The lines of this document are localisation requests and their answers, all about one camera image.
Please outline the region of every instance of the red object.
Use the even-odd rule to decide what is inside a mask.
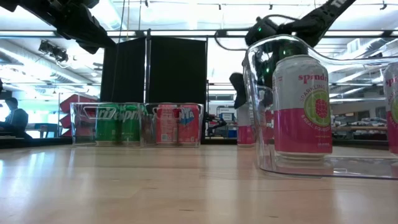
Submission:
[[[323,99],[317,99],[315,101],[315,111],[320,118],[326,118],[328,116],[328,103]]]
[[[76,129],[76,135],[75,136],[92,136],[93,133],[91,133],[90,128],[78,128]],[[72,129],[69,129],[65,133],[61,135],[61,137],[72,137]]]
[[[276,151],[295,154],[332,153],[331,127],[311,123],[304,109],[274,111],[274,124]]]
[[[69,129],[68,131],[66,131],[65,133],[63,133],[61,135],[61,137],[72,137],[72,130]]]
[[[60,103],[60,108],[62,112],[64,113],[69,113],[70,112],[70,103],[94,103],[96,100],[85,97],[85,96],[78,96],[77,94],[74,94],[72,96],[69,96],[66,100]]]
[[[62,128],[70,128],[72,122],[70,121],[70,114],[67,114],[60,120]]]
[[[390,152],[398,156],[398,124],[391,111],[387,111],[387,134]]]
[[[183,105],[178,124],[178,143],[195,144],[199,138],[199,107]]]
[[[250,125],[238,127],[238,145],[251,146],[254,144],[254,133]]]
[[[155,111],[157,144],[177,143],[176,107],[177,105],[159,105]]]

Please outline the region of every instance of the desk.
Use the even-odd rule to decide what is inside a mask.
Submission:
[[[236,146],[3,150],[0,220],[7,224],[398,222],[398,181],[270,175],[256,168],[255,156],[255,150]]]

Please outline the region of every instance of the can lid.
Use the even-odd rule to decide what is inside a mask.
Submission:
[[[276,66],[278,66],[278,64],[280,64],[280,63],[282,63],[284,61],[287,61],[287,60],[290,60],[290,59],[296,59],[296,58],[310,58],[312,60],[316,60],[317,62],[319,62],[317,59],[315,59],[315,58],[313,58],[313,57],[311,57],[309,55],[293,55],[293,56],[289,56],[289,57],[283,58],[282,60],[278,61],[276,63]]]

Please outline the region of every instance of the transparent tray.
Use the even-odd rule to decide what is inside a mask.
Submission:
[[[140,103],[71,103],[75,146],[141,146]]]
[[[199,147],[203,105],[146,103],[142,113],[144,147]]]
[[[335,71],[348,69],[357,71],[362,71],[364,68],[380,69],[390,63],[398,62],[398,57],[355,60],[331,59],[320,55],[305,42],[290,35],[273,36],[252,45],[246,52],[243,65],[248,102],[252,104],[254,110],[259,168],[268,172],[287,175],[398,179],[398,157],[389,151],[333,146],[333,152],[331,153],[321,153],[319,155],[307,153],[305,156],[299,153],[298,156],[291,156],[285,153],[284,149],[275,149],[275,146],[280,144],[280,139],[274,140],[276,132],[274,107],[275,99],[278,96],[273,94],[275,89],[271,90],[268,87],[259,85],[259,83],[264,81],[264,76],[262,76],[264,62],[270,62],[271,57],[280,57],[279,60],[282,60],[285,55],[284,50],[280,50],[279,55],[270,55],[264,52],[270,52],[270,49],[272,49],[271,52],[275,52],[281,46],[293,46],[291,47],[293,53],[311,56],[318,60],[327,69],[328,73],[332,75],[334,75],[333,72]],[[327,103],[330,103],[329,96],[327,96]],[[293,133],[296,134],[303,132],[298,126],[290,127],[290,131],[292,129]],[[297,147],[300,147],[301,144],[304,145],[305,142],[297,142]]]

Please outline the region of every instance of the red soda can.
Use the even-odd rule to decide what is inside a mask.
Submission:
[[[178,118],[175,116],[177,105],[159,105],[156,114],[156,143],[177,143]]]
[[[178,124],[178,143],[196,144],[199,139],[199,107],[181,105]]]

